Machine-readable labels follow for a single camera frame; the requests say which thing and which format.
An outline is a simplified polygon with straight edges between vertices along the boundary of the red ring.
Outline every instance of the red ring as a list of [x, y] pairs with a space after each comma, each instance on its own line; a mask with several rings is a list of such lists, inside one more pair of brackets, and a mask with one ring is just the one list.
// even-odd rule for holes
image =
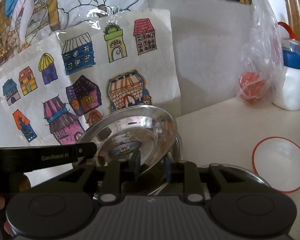
[[[262, 141], [258, 142], [258, 144], [255, 146], [255, 148], [253, 149], [253, 152], [252, 152], [252, 157], [251, 157], [251, 160], [252, 160], [252, 167], [253, 167], [254, 172], [255, 172], [257, 175], [260, 175], [260, 174], [257, 172], [256, 166], [255, 166], [255, 164], [254, 164], [254, 155], [255, 155], [255, 151], [256, 151], [256, 149], [258, 148], [258, 146], [259, 146], [261, 143], [263, 143], [264, 141], [266, 141], [266, 140], [268, 140], [268, 139], [273, 139], [273, 138], [284, 139], [284, 140], [287, 140], [287, 141], [289, 141], [289, 142], [292, 142], [292, 143], [293, 143], [295, 146], [297, 146], [297, 147], [299, 148], [299, 150], [300, 150], [300, 147], [299, 147], [296, 143], [294, 143], [293, 141], [291, 141], [291, 140], [289, 140], [289, 139], [287, 139], [287, 138], [284, 138], [284, 137], [272, 136], [272, 137], [268, 137], [268, 138], [263, 139]], [[296, 192], [296, 191], [299, 190], [299, 189], [300, 189], [300, 186], [297, 187], [297, 188], [294, 189], [294, 190], [291, 190], [291, 191], [282, 191], [282, 190], [279, 190], [279, 191], [282, 192], [282, 193], [286, 193], [286, 194], [287, 194], [287, 193], [293, 193], [293, 192]]]

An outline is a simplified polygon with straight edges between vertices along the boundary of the sticker on plate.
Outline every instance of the sticker on plate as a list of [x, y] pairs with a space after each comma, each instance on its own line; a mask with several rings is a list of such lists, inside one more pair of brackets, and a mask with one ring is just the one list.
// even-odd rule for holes
[[132, 141], [120, 144], [114, 147], [112, 150], [109, 151], [109, 155], [112, 156], [122, 156], [133, 152], [135, 149], [139, 149], [141, 146], [141, 142], [139, 141]]

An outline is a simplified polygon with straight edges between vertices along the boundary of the red bottle handle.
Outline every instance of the red bottle handle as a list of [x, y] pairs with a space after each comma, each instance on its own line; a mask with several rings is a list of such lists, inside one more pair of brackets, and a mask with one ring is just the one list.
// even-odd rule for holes
[[290, 39], [296, 40], [296, 37], [294, 36], [293, 31], [292, 31], [291, 27], [288, 24], [286, 24], [284, 22], [278, 22], [278, 25], [280, 25], [280, 26], [282, 26], [283, 28], [286, 29], [286, 31], [289, 33], [289, 38]]

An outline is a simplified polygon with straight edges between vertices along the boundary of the ribbed gray surface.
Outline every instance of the ribbed gray surface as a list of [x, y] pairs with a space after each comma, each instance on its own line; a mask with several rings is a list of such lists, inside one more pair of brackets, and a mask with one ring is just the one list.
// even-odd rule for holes
[[[16, 240], [27, 238], [18, 236]], [[243, 240], [216, 226], [200, 206], [178, 196], [126, 196], [102, 207], [94, 220], [64, 240]], [[273, 240], [289, 240], [280, 236]]]

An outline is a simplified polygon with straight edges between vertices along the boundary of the house drawing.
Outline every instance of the house drawing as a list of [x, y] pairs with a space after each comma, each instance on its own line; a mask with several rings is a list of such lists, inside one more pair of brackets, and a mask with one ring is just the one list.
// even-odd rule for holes
[[102, 105], [98, 85], [84, 75], [81, 75], [72, 86], [66, 87], [66, 94], [69, 104], [78, 116]]
[[62, 57], [66, 75], [95, 65], [92, 40], [89, 33], [65, 41]]
[[97, 109], [93, 109], [85, 115], [86, 124], [88, 124], [90, 127], [99, 121], [103, 116], [104, 114], [100, 113]]
[[123, 31], [119, 25], [110, 23], [103, 32], [107, 42], [109, 63], [127, 57], [127, 49], [122, 36]]
[[8, 79], [2, 86], [3, 95], [7, 100], [8, 106], [11, 106], [20, 99], [20, 94], [17, 89], [17, 84], [13, 79]]
[[20, 71], [19, 83], [24, 96], [38, 88], [33, 72], [29, 66]]
[[110, 112], [136, 106], [151, 105], [151, 96], [146, 81], [137, 70], [120, 74], [107, 82], [106, 94], [110, 101]]
[[49, 124], [50, 133], [61, 145], [75, 144], [84, 130], [78, 116], [70, 113], [59, 96], [43, 103], [44, 118]]
[[136, 38], [138, 55], [157, 49], [155, 29], [149, 18], [135, 20], [133, 36]]
[[57, 70], [54, 65], [54, 59], [50, 54], [44, 53], [41, 56], [38, 68], [42, 74], [43, 83], [45, 85], [50, 84], [52, 81], [58, 79]]
[[28, 142], [31, 142], [33, 139], [37, 138], [36, 133], [30, 125], [30, 121], [26, 118], [20, 111], [17, 109], [13, 114], [13, 119], [16, 122], [16, 125], [19, 130], [23, 133]]

